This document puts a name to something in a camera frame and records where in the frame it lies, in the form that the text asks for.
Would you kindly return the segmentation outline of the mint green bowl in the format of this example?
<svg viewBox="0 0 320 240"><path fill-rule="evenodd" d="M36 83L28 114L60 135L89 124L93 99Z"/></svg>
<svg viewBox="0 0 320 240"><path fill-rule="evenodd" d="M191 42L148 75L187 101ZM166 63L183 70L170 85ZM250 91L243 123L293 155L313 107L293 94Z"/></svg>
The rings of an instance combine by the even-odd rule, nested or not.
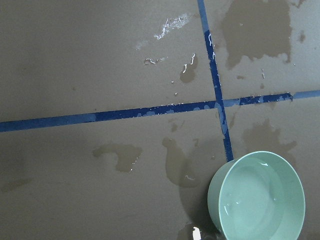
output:
<svg viewBox="0 0 320 240"><path fill-rule="evenodd" d="M227 240L296 240L306 200L301 180L287 160L273 152L255 151L216 171L207 207Z"/></svg>

